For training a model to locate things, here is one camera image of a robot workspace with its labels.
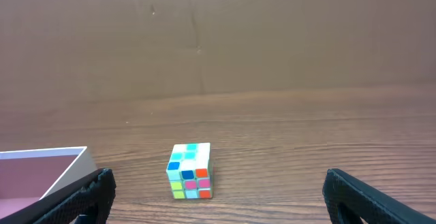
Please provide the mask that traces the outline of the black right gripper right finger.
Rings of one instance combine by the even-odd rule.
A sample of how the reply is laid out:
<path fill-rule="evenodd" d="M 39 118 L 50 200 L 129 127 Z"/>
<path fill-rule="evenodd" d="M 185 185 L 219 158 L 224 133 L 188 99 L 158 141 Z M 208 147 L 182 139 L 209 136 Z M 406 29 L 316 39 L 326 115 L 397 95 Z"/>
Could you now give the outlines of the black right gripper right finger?
<path fill-rule="evenodd" d="M 435 224 L 435 219 L 337 168 L 327 171 L 322 193 L 333 224 Z"/>

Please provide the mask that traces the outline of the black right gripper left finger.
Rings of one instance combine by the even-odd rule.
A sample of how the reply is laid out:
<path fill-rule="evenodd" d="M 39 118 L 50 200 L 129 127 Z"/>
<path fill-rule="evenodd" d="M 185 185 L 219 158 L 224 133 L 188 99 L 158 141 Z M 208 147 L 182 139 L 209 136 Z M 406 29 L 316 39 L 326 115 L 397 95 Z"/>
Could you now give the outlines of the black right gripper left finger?
<path fill-rule="evenodd" d="M 116 183 L 109 168 L 100 168 L 55 191 L 1 224 L 105 224 L 116 197 Z"/>

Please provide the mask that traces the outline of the white box with pink inside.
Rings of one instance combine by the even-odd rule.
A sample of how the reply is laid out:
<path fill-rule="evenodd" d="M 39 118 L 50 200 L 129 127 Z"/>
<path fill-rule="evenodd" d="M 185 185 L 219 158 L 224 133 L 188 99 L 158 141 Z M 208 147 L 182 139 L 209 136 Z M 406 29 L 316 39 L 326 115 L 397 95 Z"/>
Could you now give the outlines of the white box with pink inside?
<path fill-rule="evenodd" d="M 97 170 L 86 146 L 1 153 L 1 218 Z"/>

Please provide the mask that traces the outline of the multicoloured puzzle cube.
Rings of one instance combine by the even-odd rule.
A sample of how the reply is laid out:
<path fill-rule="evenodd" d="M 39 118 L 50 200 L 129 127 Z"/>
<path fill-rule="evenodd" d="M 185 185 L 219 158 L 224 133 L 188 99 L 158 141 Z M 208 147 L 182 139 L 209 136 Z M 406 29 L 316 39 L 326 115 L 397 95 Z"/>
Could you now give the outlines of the multicoloured puzzle cube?
<path fill-rule="evenodd" d="M 166 175 L 174 199 L 211 199 L 211 144 L 175 144 L 166 167 Z"/>

